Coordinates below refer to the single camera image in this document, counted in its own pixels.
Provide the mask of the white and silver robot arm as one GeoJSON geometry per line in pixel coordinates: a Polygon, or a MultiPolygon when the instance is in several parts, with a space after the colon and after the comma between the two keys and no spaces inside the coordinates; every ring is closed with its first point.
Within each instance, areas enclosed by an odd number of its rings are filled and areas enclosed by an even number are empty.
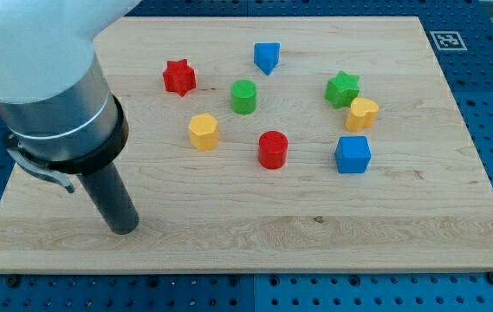
{"type": "Polygon", "coordinates": [[[126,134],[94,52],[102,30],[139,0],[0,0],[0,116],[7,149],[31,175],[72,192],[71,174],[113,161],[126,134]]]}

